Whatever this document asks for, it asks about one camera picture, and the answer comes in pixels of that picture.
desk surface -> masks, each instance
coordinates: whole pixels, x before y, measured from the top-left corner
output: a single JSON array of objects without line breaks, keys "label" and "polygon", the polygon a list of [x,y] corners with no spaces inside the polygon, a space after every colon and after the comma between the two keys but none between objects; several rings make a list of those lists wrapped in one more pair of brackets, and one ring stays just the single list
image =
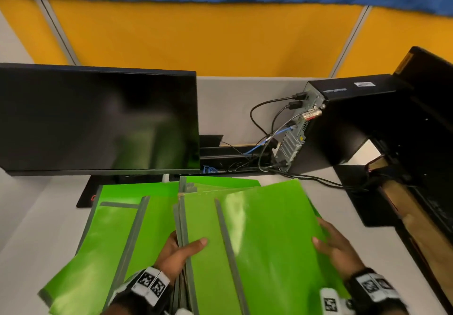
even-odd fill
[{"label": "desk surface", "polygon": [[[339,182],[333,168],[310,174]],[[279,175],[248,178],[262,186],[287,180]],[[75,204],[87,181],[88,176],[53,177],[0,252],[0,314],[47,314],[37,292],[76,252],[90,210],[76,209]],[[302,186],[321,216],[351,241],[365,264],[394,285],[412,315],[446,314],[394,228],[364,227],[342,190],[314,181],[302,181]]]}]

